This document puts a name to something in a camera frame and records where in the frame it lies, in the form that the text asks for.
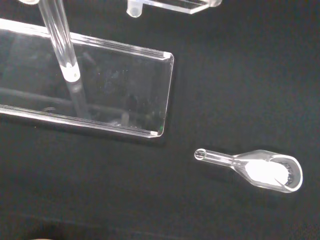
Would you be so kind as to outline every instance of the powder sample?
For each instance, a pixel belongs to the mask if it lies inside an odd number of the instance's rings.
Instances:
[[[245,165],[245,170],[253,180],[274,186],[285,185],[288,182],[289,172],[285,166],[273,161],[253,160]]]

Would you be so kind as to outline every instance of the glass stand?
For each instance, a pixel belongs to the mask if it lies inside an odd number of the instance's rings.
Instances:
[[[173,55],[76,33],[71,41],[75,82],[64,79],[47,28],[0,18],[0,113],[161,136]]]

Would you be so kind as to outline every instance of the clear plastic piece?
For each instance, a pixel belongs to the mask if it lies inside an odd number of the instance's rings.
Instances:
[[[142,14],[143,4],[186,14],[195,14],[210,7],[217,7],[222,0],[127,0],[127,13],[134,18]]]
[[[65,80],[64,60],[57,61],[45,27],[0,18],[0,113],[161,136],[173,55],[76,33],[70,37],[76,58],[66,55],[78,63],[77,81]]]
[[[230,167],[254,186],[283,193],[297,191],[303,182],[299,162],[292,156],[256,150],[239,155],[198,149],[195,159]]]

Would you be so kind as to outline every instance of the glass edge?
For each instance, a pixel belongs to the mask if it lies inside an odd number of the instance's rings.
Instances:
[[[0,30],[20,33],[30,36],[49,38],[48,30],[44,26],[23,23],[19,21],[7,20],[0,18]],[[154,50],[151,48],[134,46],[126,43],[120,43],[112,40],[105,40],[92,36],[86,36],[79,33],[70,33],[71,40],[75,44],[88,45],[97,48],[108,49],[112,51],[128,53],[160,61],[172,62],[174,56],[170,52]]]
[[[0,104],[0,114],[11,115],[16,117],[35,119],[45,122],[52,122],[56,124],[67,124],[77,127],[85,127],[97,130],[104,130],[109,132],[139,136],[144,138],[157,138],[162,135],[156,131],[142,130],[142,129],[133,129],[123,126],[108,126],[107,123],[84,120],[75,117],[68,117],[63,115],[56,115],[51,113],[39,112],[34,110],[23,109],[19,107],[7,106]]]

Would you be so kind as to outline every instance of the black background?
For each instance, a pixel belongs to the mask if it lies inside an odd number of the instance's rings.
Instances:
[[[1,18],[44,25],[36,6],[0,4]],[[120,0],[65,9],[72,32],[173,53],[165,134],[1,116],[0,239],[51,223],[97,239],[110,229],[122,233],[109,239],[318,239],[318,1],[224,0],[195,15],[145,6],[137,19]],[[198,148],[292,155],[304,183],[292,194],[256,188],[194,160]]]

